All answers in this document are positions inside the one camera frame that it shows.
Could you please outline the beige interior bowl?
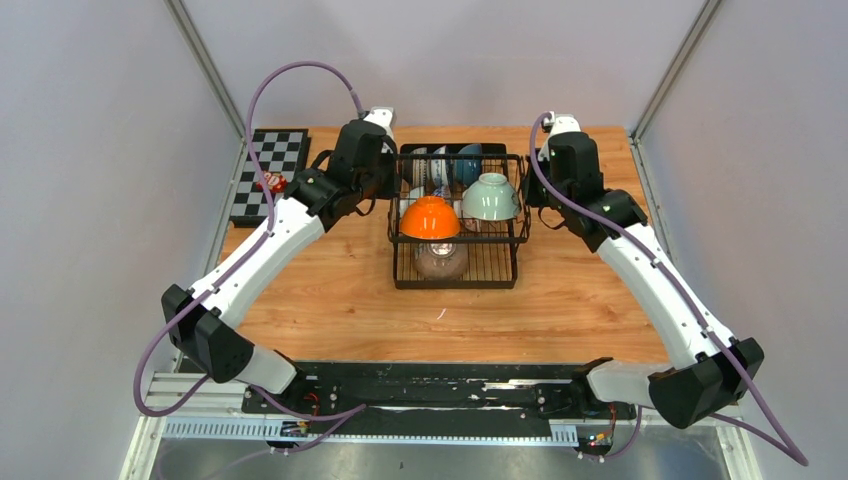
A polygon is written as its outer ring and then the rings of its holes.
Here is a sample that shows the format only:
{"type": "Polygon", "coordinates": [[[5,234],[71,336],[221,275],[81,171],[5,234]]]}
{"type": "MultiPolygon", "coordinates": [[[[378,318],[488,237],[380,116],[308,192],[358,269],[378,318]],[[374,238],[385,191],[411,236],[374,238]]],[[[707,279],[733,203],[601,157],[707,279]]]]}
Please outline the beige interior bowl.
{"type": "Polygon", "coordinates": [[[409,152],[410,157],[403,162],[404,179],[411,189],[426,187],[429,175],[428,149],[419,147],[409,152]]]}

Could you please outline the teal dashed pattern bowl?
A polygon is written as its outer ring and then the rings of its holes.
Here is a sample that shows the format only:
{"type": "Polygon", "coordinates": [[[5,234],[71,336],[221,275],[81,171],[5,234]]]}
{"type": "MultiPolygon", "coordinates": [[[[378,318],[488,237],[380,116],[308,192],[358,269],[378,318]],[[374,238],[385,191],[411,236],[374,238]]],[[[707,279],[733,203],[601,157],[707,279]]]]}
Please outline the teal dashed pattern bowl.
{"type": "Polygon", "coordinates": [[[424,187],[416,187],[411,189],[405,197],[400,198],[398,201],[398,210],[400,216],[403,216],[406,210],[413,205],[420,197],[422,197],[426,193],[424,187]]]}

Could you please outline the white blue striped bowl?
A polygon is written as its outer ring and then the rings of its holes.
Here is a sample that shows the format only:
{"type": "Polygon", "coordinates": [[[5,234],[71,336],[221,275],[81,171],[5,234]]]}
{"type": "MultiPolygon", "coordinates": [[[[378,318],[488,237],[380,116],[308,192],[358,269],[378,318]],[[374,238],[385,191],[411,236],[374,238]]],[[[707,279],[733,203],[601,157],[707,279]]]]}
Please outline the white blue striped bowl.
{"type": "Polygon", "coordinates": [[[429,160],[429,176],[432,184],[440,190],[451,190],[453,183],[452,161],[446,155],[448,146],[438,147],[429,160]]]}

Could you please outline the celadon green bowl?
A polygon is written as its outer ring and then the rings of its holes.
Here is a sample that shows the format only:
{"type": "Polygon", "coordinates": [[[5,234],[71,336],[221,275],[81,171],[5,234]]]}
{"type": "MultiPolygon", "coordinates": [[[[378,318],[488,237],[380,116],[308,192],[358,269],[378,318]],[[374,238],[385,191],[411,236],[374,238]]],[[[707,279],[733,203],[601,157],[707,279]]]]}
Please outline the celadon green bowl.
{"type": "Polygon", "coordinates": [[[466,218],[484,221],[513,219],[520,210],[516,190],[501,173],[482,173],[462,196],[462,213],[466,218]]]}

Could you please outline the white orange bowl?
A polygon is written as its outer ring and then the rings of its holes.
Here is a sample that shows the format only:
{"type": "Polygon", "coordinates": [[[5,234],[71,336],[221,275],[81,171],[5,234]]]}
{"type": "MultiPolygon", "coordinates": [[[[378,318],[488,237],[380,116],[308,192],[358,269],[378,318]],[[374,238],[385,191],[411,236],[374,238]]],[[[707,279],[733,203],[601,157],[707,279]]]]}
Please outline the white orange bowl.
{"type": "Polygon", "coordinates": [[[457,236],[461,225],[453,206],[437,196],[413,201],[400,218],[399,232],[419,240],[444,240],[457,236]]]}

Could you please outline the black wire dish rack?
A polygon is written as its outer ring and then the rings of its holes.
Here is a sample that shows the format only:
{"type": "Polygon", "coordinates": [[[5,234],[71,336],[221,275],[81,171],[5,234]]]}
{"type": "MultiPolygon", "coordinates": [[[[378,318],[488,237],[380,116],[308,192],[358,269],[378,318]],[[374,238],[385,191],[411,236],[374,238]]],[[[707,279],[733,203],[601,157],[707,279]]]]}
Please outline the black wire dish rack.
{"type": "Polygon", "coordinates": [[[412,143],[400,148],[388,213],[392,274],[398,289],[509,289],[518,249],[530,233],[522,192],[525,160],[498,143],[412,143]],[[453,210],[456,234],[440,239],[404,233],[413,204],[436,196],[453,210]]]}

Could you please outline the orange floral pattern bowl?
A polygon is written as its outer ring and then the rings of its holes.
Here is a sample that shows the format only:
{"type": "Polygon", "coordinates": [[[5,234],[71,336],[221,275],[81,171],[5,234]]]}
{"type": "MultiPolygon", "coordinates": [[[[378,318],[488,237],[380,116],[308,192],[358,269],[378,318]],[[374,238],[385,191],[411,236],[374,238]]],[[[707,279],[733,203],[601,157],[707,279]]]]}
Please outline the orange floral pattern bowl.
{"type": "Polygon", "coordinates": [[[462,226],[465,230],[470,232],[482,232],[483,231],[483,221],[476,218],[461,218],[462,226]]]}

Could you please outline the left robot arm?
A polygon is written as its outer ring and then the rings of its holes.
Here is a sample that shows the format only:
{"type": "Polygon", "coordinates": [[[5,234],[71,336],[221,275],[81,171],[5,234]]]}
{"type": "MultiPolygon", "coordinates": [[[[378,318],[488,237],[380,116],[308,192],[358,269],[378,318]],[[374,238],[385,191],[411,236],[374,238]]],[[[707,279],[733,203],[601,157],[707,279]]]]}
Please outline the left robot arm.
{"type": "Polygon", "coordinates": [[[236,380],[268,392],[283,413],[298,411],[306,386],[296,365],[237,328],[259,295],[305,247],[365,200],[395,186],[397,147],[390,108],[376,107],[342,127],[326,169],[297,173],[273,209],[236,251],[190,288],[162,296],[171,343],[216,383],[236,380]]]}

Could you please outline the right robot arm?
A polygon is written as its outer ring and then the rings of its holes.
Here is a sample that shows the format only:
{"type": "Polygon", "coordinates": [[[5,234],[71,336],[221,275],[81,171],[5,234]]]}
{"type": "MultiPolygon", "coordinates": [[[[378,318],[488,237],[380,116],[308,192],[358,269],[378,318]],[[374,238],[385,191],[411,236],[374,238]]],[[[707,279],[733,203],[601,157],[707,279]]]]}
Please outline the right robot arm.
{"type": "Polygon", "coordinates": [[[549,207],[625,283],[646,313],[669,365],[597,360],[571,390],[571,403],[596,417],[611,402],[655,409],[685,429],[738,401],[764,361],[753,338],[739,339],[685,284],[647,215],[625,190],[605,187],[596,142],[581,131],[551,132],[530,165],[532,205],[549,207]]]}

